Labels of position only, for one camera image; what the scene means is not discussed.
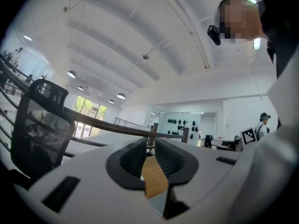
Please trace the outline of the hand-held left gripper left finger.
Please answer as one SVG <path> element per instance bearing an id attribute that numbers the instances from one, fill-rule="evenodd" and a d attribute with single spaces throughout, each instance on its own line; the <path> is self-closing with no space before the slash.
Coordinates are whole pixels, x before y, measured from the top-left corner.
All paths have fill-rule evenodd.
<path id="1" fill-rule="evenodd" d="M 144 138 L 78 154 L 29 189 L 14 188 L 45 224 L 164 224 L 145 195 Z"/>

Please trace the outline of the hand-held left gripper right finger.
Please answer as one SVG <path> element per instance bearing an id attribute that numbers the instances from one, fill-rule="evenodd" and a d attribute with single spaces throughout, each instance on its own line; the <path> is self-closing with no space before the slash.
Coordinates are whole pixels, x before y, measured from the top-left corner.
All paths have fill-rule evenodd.
<path id="1" fill-rule="evenodd" d="M 155 152 L 169 184 L 165 219 L 245 219 L 252 146 L 239 153 L 157 138 Z"/>

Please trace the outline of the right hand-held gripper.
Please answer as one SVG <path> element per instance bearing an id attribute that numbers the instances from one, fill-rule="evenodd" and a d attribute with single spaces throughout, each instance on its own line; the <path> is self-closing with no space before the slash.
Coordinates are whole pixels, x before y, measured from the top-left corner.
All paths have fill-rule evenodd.
<path id="1" fill-rule="evenodd" d="M 252 127 L 240 131 L 240 138 L 242 140 L 243 146 L 257 141 L 254 129 Z"/>

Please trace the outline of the wooden table with hairpin legs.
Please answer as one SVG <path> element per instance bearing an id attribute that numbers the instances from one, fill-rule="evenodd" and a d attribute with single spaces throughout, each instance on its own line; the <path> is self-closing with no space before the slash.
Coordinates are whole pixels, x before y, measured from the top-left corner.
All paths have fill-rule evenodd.
<path id="1" fill-rule="evenodd" d="M 142 167 L 142 177 L 148 199 L 168 190 L 168 180 L 154 156 L 146 158 Z"/>

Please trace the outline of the black metal railing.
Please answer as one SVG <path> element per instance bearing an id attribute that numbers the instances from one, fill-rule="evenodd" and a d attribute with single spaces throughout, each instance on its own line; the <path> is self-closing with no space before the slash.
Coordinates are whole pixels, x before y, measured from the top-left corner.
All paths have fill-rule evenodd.
<path id="1" fill-rule="evenodd" d="M 18 76 L 13 72 L 17 70 L 13 65 L 11 65 L 1 54 L 0 54 L 0 70 L 3 71 L 4 75 L 7 76 L 9 80 L 12 81 L 17 87 L 17 89 L 21 90 L 23 93 L 26 93 L 29 89 L 29 86 L 24 81 L 20 80 Z M 74 110 L 63 107 L 63 114 L 69 115 L 72 117 L 74 121 L 84 122 L 93 127 L 99 128 L 101 130 L 106 130 L 114 133 L 121 133 L 133 136 L 141 136 L 141 137 L 150 137 L 150 138 L 169 138 L 169 139 L 181 139 L 181 142 L 187 143 L 189 138 L 189 128 L 185 127 L 183 129 L 182 135 L 172 135 L 172 134 L 163 134 L 157 133 L 154 131 L 144 131 L 140 129 L 135 129 L 126 126 L 115 125 L 109 122 L 101 121 L 95 118 L 88 117 L 86 115 L 80 114 Z"/>

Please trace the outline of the large glass window door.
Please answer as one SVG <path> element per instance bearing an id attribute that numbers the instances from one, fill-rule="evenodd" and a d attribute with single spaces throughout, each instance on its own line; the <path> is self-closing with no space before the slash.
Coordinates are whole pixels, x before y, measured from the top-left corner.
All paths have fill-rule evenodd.
<path id="1" fill-rule="evenodd" d="M 95 103 L 82 96 L 77 96 L 72 109 L 80 114 L 98 120 L 103 120 L 107 111 L 106 106 Z M 86 123 L 77 121 L 75 122 L 75 131 L 73 134 L 73 137 L 75 138 L 86 138 L 89 136 L 98 135 L 99 133 L 99 128 L 87 125 Z"/>

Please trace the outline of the thin grey metal railing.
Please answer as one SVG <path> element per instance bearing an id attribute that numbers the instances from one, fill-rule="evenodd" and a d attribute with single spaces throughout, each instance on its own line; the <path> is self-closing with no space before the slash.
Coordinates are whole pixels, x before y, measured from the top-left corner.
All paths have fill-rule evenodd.
<path id="1" fill-rule="evenodd" d="M 135 123 L 132 123 L 130 121 L 127 121 L 127 120 L 124 120 L 124 119 L 120 119 L 118 117 L 115 118 L 114 120 L 114 124 L 115 125 L 119 125 L 119 126 L 125 126 L 125 127 L 132 127 L 132 126 L 137 126 L 137 127 L 144 127 L 144 128 L 147 128 L 146 126 L 142 126 L 142 125 L 139 125 L 139 124 L 135 124 Z"/>

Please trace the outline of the black mesh office chair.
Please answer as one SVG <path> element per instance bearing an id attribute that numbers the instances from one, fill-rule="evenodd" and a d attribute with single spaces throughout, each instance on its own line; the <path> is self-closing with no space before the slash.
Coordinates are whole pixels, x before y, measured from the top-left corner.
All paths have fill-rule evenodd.
<path id="1" fill-rule="evenodd" d="M 68 91 L 48 80 L 34 81 L 18 105 L 11 139 L 13 164 L 32 180 L 61 165 L 75 130 L 64 111 Z"/>

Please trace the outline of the person's black clothing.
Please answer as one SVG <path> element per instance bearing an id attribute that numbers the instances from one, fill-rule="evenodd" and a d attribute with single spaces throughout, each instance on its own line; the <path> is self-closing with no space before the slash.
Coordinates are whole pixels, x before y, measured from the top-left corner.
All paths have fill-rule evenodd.
<path id="1" fill-rule="evenodd" d="M 262 30 L 268 37 L 267 52 L 276 57 L 279 77 L 299 50 L 299 0 L 262 0 L 258 3 Z"/>

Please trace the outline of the group of black wall-hung items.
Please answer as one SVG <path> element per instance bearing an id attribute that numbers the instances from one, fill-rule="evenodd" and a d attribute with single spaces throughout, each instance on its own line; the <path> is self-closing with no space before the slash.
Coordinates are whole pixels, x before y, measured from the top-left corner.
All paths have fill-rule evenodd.
<path id="1" fill-rule="evenodd" d="M 188 120 L 181 119 L 167 119 L 167 134 L 171 135 L 183 135 L 186 128 L 189 128 L 189 137 L 190 139 L 195 139 L 196 134 L 199 134 L 200 131 L 197 127 L 197 122 L 195 120 L 189 122 Z"/>

